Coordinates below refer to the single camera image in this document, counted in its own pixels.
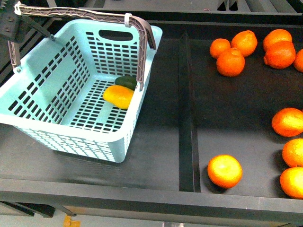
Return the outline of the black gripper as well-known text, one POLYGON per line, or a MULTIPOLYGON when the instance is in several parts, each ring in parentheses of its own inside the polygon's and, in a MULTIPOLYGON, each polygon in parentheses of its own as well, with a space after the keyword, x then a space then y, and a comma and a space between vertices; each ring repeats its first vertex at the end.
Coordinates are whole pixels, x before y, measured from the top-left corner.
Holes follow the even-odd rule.
POLYGON ((54 39, 46 28, 38 22, 21 12, 22 3, 1 3, 0 4, 0 36, 8 41, 21 43, 25 39, 29 27, 41 33, 44 37, 54 39))

